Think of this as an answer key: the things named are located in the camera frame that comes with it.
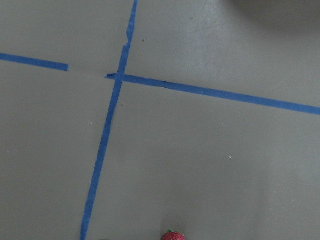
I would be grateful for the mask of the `red strawberry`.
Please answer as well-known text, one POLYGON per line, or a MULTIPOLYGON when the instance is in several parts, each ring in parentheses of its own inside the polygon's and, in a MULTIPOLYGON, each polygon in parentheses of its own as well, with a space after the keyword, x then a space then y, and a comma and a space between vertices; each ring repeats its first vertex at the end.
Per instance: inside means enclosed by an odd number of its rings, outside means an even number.
POLYGON ((161 240, 186 240, 186 237, 179 231, 169 229, 162 237, 161 240))

